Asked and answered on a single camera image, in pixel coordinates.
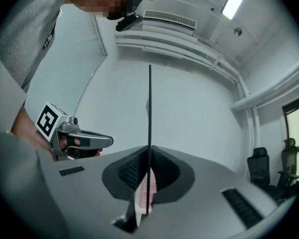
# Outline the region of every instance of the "office chair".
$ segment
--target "office chair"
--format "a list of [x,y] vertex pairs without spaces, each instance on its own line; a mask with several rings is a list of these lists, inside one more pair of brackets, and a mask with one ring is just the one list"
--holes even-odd
[[269,156],[266,148],[255,148],[252,157],[247,158],[250,171],[250,182],[262,188],[274,200],[283,199],[286,192],[270,184]]
[[297,147],[296,141],[293,138],[284,140],[285,149],[281,152],[283,162],[283,170],[279,171],[280,179],[278,187],[288,188],[294,184],[294,181],[299,179],[297,173]]

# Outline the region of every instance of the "ceiling light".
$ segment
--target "ceiling light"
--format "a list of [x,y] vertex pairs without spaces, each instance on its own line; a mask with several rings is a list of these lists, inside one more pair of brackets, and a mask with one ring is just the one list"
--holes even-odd
[[243,0],[227,0],[221,11],[227,18],[232,19]]

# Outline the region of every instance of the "white ceiling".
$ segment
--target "white ceiling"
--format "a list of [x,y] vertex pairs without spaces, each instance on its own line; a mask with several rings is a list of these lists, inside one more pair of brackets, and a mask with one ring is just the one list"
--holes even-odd
[[[236,15],[228,20],[221,14],[226,0],[144,0],[137,10],[178,14],[197,21],[195,34],[213,42],[238,65],[246,63],[287,20],[277,0],[243,0]],[[241,36],[234,29],[243,29]]]

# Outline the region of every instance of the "black vent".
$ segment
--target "black vent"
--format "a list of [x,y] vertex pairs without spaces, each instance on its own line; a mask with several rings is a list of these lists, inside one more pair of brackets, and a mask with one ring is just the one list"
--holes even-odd
[[222,194],[247,228],[263,219],[236,189],[226,190]]
[[155,175],[157,191],[171,185],[180,175],[180,168],[155,150],[152,152],[151,167]]
[[143,152],[120,168],[119,178],[136,191],[146,174],[146,168],[147,153]]
[[70,175],[70,174],[78,173],[78,172],[82,172],[82,171],[84,171],[84,168],[82,166],[76,166],[76,167],[72,167],[72,168],[59,170],[61,176],[66,176],[66,175]]

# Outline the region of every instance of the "window blind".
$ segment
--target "window blind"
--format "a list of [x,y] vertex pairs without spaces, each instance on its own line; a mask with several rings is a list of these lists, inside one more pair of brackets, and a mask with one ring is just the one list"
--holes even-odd
[[36,120],[45,102],[74,115],[93,74],[106,57],[95,16],[66,4],[55,28],[55,40],[36,71],[25,102]]

